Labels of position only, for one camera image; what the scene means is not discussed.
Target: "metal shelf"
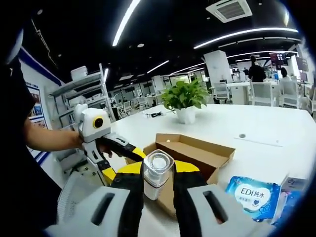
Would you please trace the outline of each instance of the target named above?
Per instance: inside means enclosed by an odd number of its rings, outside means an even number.
[[[78,96],[80,96],[80,95],[84,95],[84,94],[87,94],[87,93],[96,91],[96,90],[98,90],[98,89],[101,90],[101,85],[100,85],[100,84],[99,84],[99,85],[92,86],[92,87],[89,87],[89,88],[84,89],[84,90],[81,90],[81,91],[78,91],[78,92],[76,92],[76,93],[74,93],[74,94],[72,94],[72,95],[70,95],[70,96],[67,96],[67,99],[68,99],[68,100],[71,100],[71,99],[74,99],[74,98],[76,98],[76,97],[78,97]]]
[[[100,79],[100,77],[101,77],[101,72],[96,72],[96,73],[87,75],[86,77],[83,77],[82,79],[74,80],[74,81],[69,82],[65,85],[62,85],[57,90],[52,91],[50,93],[50,95],[55,96],[55,97],[60,96],[68,91],[71,91],[71,90],[74,90],[74,89],[79,88],[81,86],[96,82]]]
[[[89,106],[92,106],[92,105],[97,105],[97,104],[100,104],[102,102],[105,102],[105,97],[101,97],[101,98],[98,98],[96,100],[92,100],[92,101],[89,101],[87,104],[88,104],[88,107]],[[67,115],[70,115],[74,112],[75,109],[69,109],[69,110],[66,110],[65,112],[63,112],[62,114],[59,114],[58,116],[61,118],[61,117],[64,117],[64,116],[67,116]]]

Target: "air conditioning vent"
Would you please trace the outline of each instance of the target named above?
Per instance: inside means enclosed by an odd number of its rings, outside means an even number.
[[[221,0],[208,6],[206,10],[223,23],[252,16],[252,12],[246,0]]]

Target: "cardboard box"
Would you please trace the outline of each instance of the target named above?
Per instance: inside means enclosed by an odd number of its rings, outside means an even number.
[[[218,170],[226,165],[234,156],[235,149],[214,143],[205,142],[180,134],[157,134],[156,142],[144,148],[144,153],[161,149],[175,160],[189,162],[197,166],[208,184],[216,184]],[[126,158],[128,164],[133,160]],[[169,177],[165,183],[157,203],[173,218],[176,211],[173,207],[173,180]]]

